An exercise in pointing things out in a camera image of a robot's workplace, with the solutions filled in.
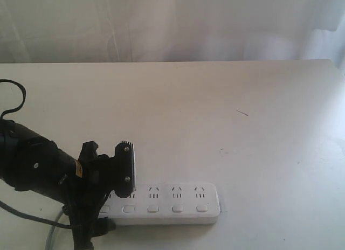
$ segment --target white power strip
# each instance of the white power strip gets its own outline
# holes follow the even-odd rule
[[[117,225],[211,224],[220,213],[216,187],[210,183],[137,184],[122,199],[111,193],[99,217]]]

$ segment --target gray cable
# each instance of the gray cable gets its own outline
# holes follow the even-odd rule
[[[58,222],[61,216],[64,214],[64,212],[61,210],[59,214],[55,218],[55,222]],[[55,226],[51,226],[49,230],[49,234],[47,236],[47,240],[45,241],[45,250],[52,250],[53,249],[53,235],[55,231]]]

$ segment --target table surface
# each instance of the table surface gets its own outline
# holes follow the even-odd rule
[[[0,65],[27,101],[7,118],[77,157],[134,142],[137,182],[214,183],[214,225],[119,227],[101,249],[345,248],[345,80],[328,60]],[[0,110],[21,94],[0,86]],[[0,183],[53,219],[61,204]],[[49,226],[0,210],[0,249],[44,249]],[[54,249],[72,249],[59,229]]]

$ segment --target sheer curtain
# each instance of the sheer curtain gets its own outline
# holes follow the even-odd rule
[[[0,62],[331,59],[345,0],[0,0]]]

